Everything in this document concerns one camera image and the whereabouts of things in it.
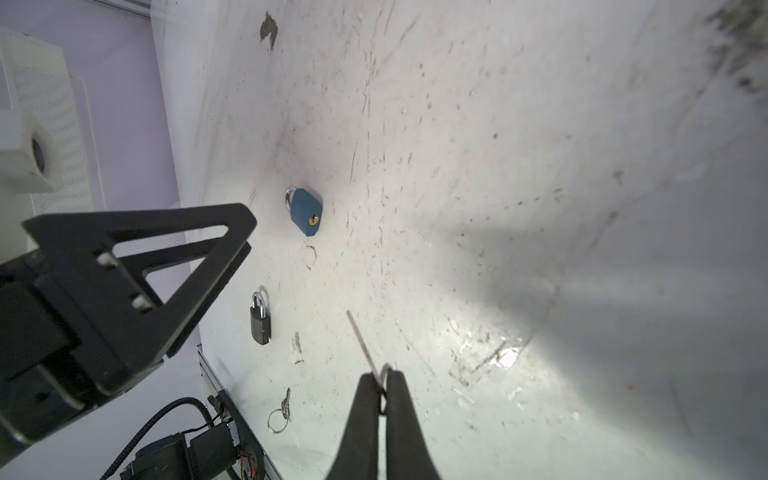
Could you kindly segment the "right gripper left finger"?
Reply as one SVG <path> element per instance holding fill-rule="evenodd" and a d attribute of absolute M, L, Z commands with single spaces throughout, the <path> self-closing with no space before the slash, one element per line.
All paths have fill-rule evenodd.
<path fill-rule="evenodd" d="M 372 373 L 360 377 L 328 480 L 378 477 L 380 393 Z"/>

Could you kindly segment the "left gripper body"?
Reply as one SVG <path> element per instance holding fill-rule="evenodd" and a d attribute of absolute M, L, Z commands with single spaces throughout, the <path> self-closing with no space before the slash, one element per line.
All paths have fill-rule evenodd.
<path fill-rule="evenodd" d="M 41 250 L 1 265 L 1 464 L 98 408 L 76 354 L 85 317 Z"/>

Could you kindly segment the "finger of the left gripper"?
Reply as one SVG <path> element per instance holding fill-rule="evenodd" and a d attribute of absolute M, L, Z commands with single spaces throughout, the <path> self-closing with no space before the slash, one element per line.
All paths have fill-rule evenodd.
<path fill-rule="evenodd" d="M 23 393 L 117 396 L 141 382 L 180 350 L 256 225 L 239 203 L 27 220 Z"/>
<path fill-rule="evenodd" d="M 138 308 L 138 318 L 128 322 L 139 329 L 139 358 L 174 356 L 250 250 L 247 237 L 222 236 L 122 257 L 121 266 L 138 286 L 137 297 L 147 301 Z M 147 281 L 148 275 L 195 260 L 200 264 L 175 293 L 160 300 Z"/>

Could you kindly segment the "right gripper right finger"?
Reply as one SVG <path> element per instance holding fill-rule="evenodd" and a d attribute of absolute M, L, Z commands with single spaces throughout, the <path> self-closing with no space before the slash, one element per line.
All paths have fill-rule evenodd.
<path fill-rule="evenodd" d="M 410 395 L 405 375 L 390 370 L 386 379 L 386 474 L 388 479 L 440 479 Z"/>

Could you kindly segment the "small silver key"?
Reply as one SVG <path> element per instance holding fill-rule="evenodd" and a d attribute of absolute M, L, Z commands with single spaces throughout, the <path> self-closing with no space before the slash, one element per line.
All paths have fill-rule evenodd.
<path fill-rule="evenodd" d="M 355 318 L 350 310 L 346 311 L 346 317 L 348 319 L 348 322 L 354 332 L 355 338 L 363 352 L 363 355 L 368 363 L 368 366 L 371 370 L 371 373 L 374 377 L 374 380 L 376 381 L 379 390 L 383 393 L 386 392 L 386 382 L 387 378 L 389 376 L 389 372 L 392 370 L 392 367 L 389 363 L 384 363 L 380 368 L 377 367 L 376 362 L 374 361 L 367 344 L 361 334 L 361 331 L 355 321 Z"/>

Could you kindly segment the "blue padlock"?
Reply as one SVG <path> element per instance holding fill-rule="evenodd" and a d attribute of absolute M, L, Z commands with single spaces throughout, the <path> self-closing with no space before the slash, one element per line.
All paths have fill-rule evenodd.
<path fill-rule="evenodd" d="M 323 205 L 310 191 L 289 186 L 285 194 L 286 208 L 291 221 L 306 236 L 315 236 L 320 228 Z"/>

